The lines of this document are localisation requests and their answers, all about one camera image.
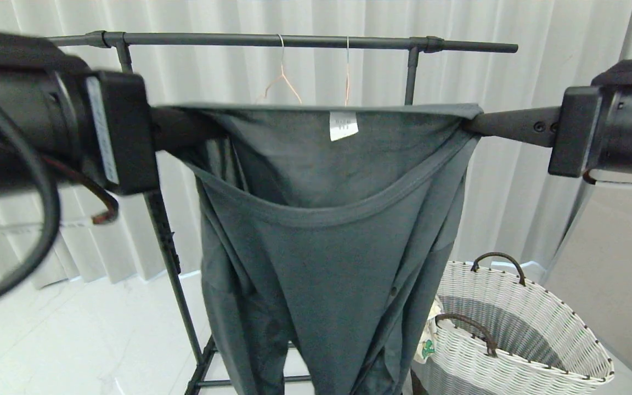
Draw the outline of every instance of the screw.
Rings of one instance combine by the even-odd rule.
[[[538,133],[545,132],[545,122],[536,122],[536,125],[533,125],[533,130]]]

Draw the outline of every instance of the dark gray t-shirt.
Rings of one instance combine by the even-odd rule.
[[[284,393],[287,342],[316,393],[401,391],[456,237],[477,105],[198,105],[225,137],[173,155],[201,195],[211,330],[239,393]],[[358,133],[331,141],[331,112]]]

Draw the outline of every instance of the gray wall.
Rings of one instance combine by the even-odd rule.
[[[591,191],[546,287],[632,365],[632,190]]]

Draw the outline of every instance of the white clothing tag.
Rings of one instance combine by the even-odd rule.
[[[354,112],[331,112],[331,142],[358,133],[358,118]]]

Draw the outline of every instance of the robotic arm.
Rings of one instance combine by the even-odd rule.
[[[549,173],[632,173],[632,60],[570,87],[561,107],[478,115],[463,128],[552,148]],[[133,195],[160,188],[155,152],[222,135],[211,119],[151,108],[143,79],[91,70],[45,38],[0,33],[0,196],[35,187],[42,196],[40,240],[0,282],[0,296],[30,275],[60,227],[57,182],[80,183],[107,205],[92,223],[111,222],[107,191]]]

